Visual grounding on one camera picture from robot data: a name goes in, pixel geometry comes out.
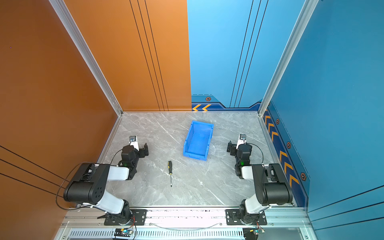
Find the yellow chevron arrow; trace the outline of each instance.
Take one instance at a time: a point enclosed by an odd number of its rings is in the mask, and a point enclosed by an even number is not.
[[[285,152],[283,152],[283,151],[280,151],[280,162],[281,162],[281,156],[282,156],[282,155],[284,155],[284,156],[288,157],[288,156],[287,156],[287,154],[286,154]]]
[[[289,185],[292,187],[292,180],[297,182],[297,184],[300,184],[299,181],[292,175],[289,175]]]
[[[267,119],[267,118],[271,119],[270,116],[265,116],[265,125],[266,125],[266,119]]]
[[[200,107],[201,106],[201,104],[198,104],[198,105],[196,105],[194,108],[192,108],[193,110],[195,110],[196,112],[198,112],[198,110],[196,109],[196,108],[198,108],[198,107]]]
[[[289,165],[287,162],[284,162],[284,172],[285,172],[285,174],[287,174],[287,167],[289,167],[290,169],[293,170],[293,167],[291,165]]]
[[[273,142],[273,136],[274,136],[274,135],[279,136],[279,135],[277,134],[277,132],[272,131],[272,142]]]
[[[207,106],[203,107],[203,110],[204,110],[204,111],[208,111],[207,108],[208,108],[209,106],[211,106],[211,104],[208,104]]]
[[[271,132],[271,127],[274,127],[272,123],[268,123],[268,132]]]

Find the hexagon symbol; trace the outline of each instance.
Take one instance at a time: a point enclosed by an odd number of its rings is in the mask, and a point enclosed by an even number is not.
[[[303,172],[300,174],[300,177],[303,181],[307,180],[307,176]]]

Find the orange wall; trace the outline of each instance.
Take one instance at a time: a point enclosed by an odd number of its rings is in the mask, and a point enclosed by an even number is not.
[[[186,0],[65,3],[124,111],[190,111]]]
[[[1,238],[49,240],[66,214],[52,193],[117,116],[49,1],[2,1],[0,21],[0,146],[59,176],[0,148]]]

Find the black mounting plate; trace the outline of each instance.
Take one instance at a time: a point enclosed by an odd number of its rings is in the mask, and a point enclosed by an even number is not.
[[[240,219],[237,218],[237,216],[240,215],[240,210],[238,209],[226,209],[225,210],[225,217],[227,219],[227,225],[245,225],[241,222]],[[253,214],[257,215],[257,222],[259,225],[267,225],[265,213],[261,214]]]
[[[135,216],[135,225],[143,226],[145,222],[145,218],[147,217],[146,209],[131,209],[133,215]],[[120,218],[116,218],[112,216],[112,218],[106,218],[104,221],[105,226],[118,226],[119,222],[121,222]],[[132,225],[132,221],[129,221],[125,226]]]

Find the workstation enclosure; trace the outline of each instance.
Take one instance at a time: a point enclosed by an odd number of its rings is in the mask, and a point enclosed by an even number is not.
[[[116,165],[137,136],[149,155],[132,180],[106,186],[147,209],[135,239],[245,239],[244,226],[227,225],[225,215],[255,193],[227,152],[239,134],[260,147],[252,164],[281,165],[294,196],[265,211],[260,239],[378,235],[381,3],[2,5],[7,238],[24,236],[22,223],[32,239],[112,239],[114,228],[97,219],[103,212],[63,211],[55,195],[75,165]],[[192,121],[214,125],[207,161],[183,156]],[[58,203],[73,207],[64,188]]]

